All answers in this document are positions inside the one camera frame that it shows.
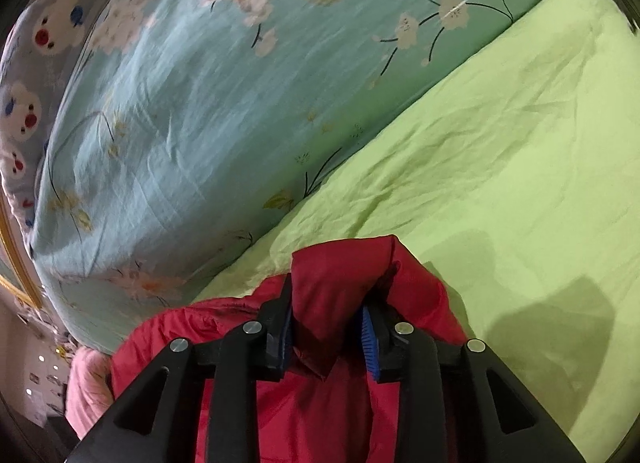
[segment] metal pin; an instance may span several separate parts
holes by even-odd
[[[189,346],[189,341],[186,338],[177,338],[169,344],[171,351],[174,353],[179,353],[180,351],[186,350]]]
[[[250,320],[249,322],[244,323],[242,326],[242,331],[248,334],[255,334],[262,331],[262,324],[260,324],[257,320]]]
[[[486,349],[486,344],[477,338],[472,338],[466,343],[466,347],[469,348],[469,351],[473,351],[473,353],[482,353]]]
[[[410,335],[414,332],[414,327],[408,322],[398,322],[396,324],[396,333],[399,335]]]

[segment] pink cloth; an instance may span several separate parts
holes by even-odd
[[[106,382],[110,364],[110,356],[84,346],[71,362],[65,417],[80,439],[113,403]]]

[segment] bear face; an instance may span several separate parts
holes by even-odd
[[[0,132],[17,142],[27,141],[36,132],[42,117],[42,105],[35,93],[24,84],[11,86],[8,100],[0,108]]]
[[[33,43],[42,55],[56,55],[82,43],[84,13],[79,0],[55,0],[33,27]]]
[[[0,171],[9,180],[20,180],[25,171],[22,153],[11,145],[3,146],[0,150]]]

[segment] red fabric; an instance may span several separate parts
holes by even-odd
[[[281,382],[257,383],[261,461],[391,463],[399,384],[370,380],[357,335],[345,335],[345,328],[375,287],[415,327],[461,345],[466,337],[449,310],[443,284],[395,236],[308,247],[293,254],[291,274],[298,359]],[[211,299],[146,321],[112,359],[115,396],[173,338],[201,343],[222,337],[255,318],[264,301],[280,294],[283,282],[283,275],[270,277],[249,297]],[[204,461],[211,392],[207,382],[198,463]]]

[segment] folded red cloth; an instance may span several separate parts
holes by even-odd
[[[345,330],[375,288],[415,327],[461,345],[466,337],[449,310],[443,284],[395,236],[345,239],[300,250],[293,254],[291,275],[297,358],[281,382],[257,383],[261,461],[391,463],[399,384],[371,380],[358,338],[351,339]],[[280,294],[284,277],[265,279],[251,296],[172,309],[139,326],[112,359],[116,398],[173,338],[215,340],[254,319],[263,302]],[[204,461],[212,389],[213,383],[207,382],[198,463]],[[454,450],[450,459],[455,459]]]

